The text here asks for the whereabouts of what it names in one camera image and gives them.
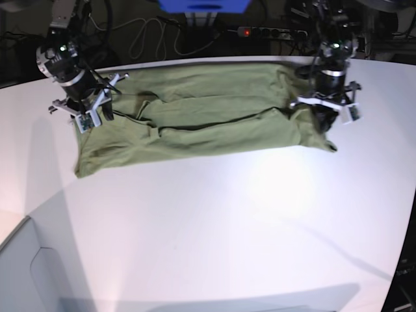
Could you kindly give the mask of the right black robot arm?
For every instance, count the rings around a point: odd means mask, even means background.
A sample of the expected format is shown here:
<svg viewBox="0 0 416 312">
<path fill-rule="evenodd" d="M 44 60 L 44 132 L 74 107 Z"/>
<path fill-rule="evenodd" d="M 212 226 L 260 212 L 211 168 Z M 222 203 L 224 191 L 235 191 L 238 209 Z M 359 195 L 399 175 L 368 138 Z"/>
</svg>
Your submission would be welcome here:
<svg viewBox="0 0 416 312">
<path fill-rule="evenodd" d="M 84 133 L 102 125 L 102 118 L 114 119 L 113 95 L 120 95 L 116 84 L 128 75 L 100 75 L 90 64 L 89 58 L 107 47 L 112 30 L 112 7 L 105 1 L 107 29 L 103 40 L 92 52 L 82 49 L 86 34 L 83 27 L 92 12 L 90 1 L 54 1 L 44 43 L 36 50 L 36 65 L 47 78 L 57 83 L 66 94 L 62 100 L 56 99 L 48 107 L 48 113 L 65 112 L 75 122 L 78 130 Z"/>
</svg>

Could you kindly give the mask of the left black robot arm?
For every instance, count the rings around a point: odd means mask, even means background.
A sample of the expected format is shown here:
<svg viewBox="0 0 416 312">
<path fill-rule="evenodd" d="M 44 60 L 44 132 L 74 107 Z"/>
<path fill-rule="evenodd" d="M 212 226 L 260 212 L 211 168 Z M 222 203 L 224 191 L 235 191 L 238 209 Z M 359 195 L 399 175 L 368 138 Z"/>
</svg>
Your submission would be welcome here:
<svg viewBox="0 0 416 312">
<path fill-rule="evenodd" d="M 308 87 L 291 107 L 310 107 L 318 130 L 325 133 L 337 118 L 349 124 L 361 117 L 356 101 L 361 85 L 355 81 L 346 83 L 358 39 L 342 1 L 304 1 L 303 4 L 315 26 L 312 39 L 315 52 L 310 64 L 295 69 L 295 76 L 306 80 Z"/>
</svg>

